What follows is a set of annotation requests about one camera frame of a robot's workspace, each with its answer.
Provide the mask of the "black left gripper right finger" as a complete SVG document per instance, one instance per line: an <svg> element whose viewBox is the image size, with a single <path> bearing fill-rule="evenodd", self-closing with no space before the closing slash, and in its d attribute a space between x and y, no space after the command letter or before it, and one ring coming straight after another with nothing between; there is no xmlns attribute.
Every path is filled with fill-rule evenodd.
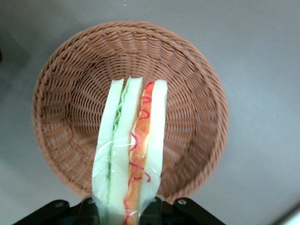
<svg viewBox="0 0 300 225"><path fill-rule="evenodd" d="M173 206L155 197L139 219L140 225L172 225Z"/></svg>

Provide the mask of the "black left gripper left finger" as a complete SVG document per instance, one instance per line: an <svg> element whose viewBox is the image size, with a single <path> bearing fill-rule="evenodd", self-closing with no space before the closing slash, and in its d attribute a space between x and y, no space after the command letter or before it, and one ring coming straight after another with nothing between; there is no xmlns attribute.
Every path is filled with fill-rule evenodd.
<svg viewBox="0 0 300 225"><path fill-rule="evenodd" d="M70 208L72 225L99 225L100 218L94 199L89 196Z"/></svg>

